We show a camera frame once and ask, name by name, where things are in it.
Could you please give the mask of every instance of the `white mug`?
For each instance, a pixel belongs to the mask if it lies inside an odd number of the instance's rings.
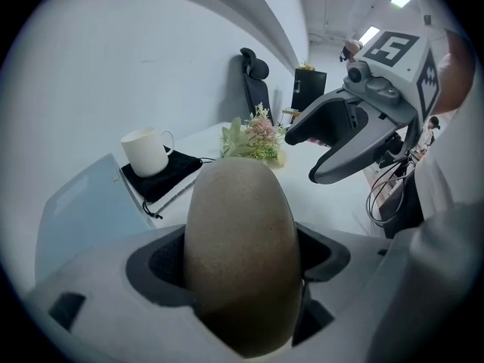
[[[168,152],[165,152],[161,140],[163,133],[172,136],[172,149]],[[145,128],[124,136],[121,145],[135,174],[140,178],[147,178],[166,168],[168,156],[175,148],[175,138],[169,130],[159,133],[156,128]]]

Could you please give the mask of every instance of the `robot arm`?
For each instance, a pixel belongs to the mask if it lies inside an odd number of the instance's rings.
[[[395,159],[412,149],[440,93],[426,37],[383,31],[348,64],[341,89],[322,95],[286,134],[291,145],[317,138],[332,148],[309,173],[331,184],[381,158],[396,130],[408,127]]]

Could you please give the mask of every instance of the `white table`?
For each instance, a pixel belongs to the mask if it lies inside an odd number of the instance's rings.
[[[220,135],[222,127],[230,123],[219,123],[202,132],[195,133],[175,143],[175,149],[194,157],[220,157]],[[365,212],[365,200],[370,186],[362,171],[332,185],[317,185],[309,180],[309,171],[319,157],[329,148],[304,142],[295,146],[284,143],[287,153],[284,168],[274,170],[281,183],[287,201],[297,222],[316,223],[348,231],[355,234],[383,236],[383,232],[373,225]],[[173,195],[180,191],[200,173],[185,178],[167,195],[149,206],[152,212],[163,206]],[[132,188],[138,202],[143,198]],[[163,219],[152,219],[157,228],[184,224],[187,221],[193,188],[187,190],[160,215]]]

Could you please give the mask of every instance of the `black chair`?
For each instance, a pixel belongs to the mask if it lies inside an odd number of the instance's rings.
[[[256,54],[250,48],[240,50],[242,60],[242,76],[244,77],[244,91],[249,111],[256,114],[256,106],[262,102],[264,109],[268,109],[268,118],[274,125],[271,108],[269,106],[269,94],[267,85],[263,79],[269,75],[269,67],[263,60],[257,59]]]

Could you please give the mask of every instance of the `ceiling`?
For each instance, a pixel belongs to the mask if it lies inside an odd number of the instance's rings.
[[[417,0],[403,8],[391,0],[302,0],[313,43],[359,39],[370,26],[418,33],[423,28]]]

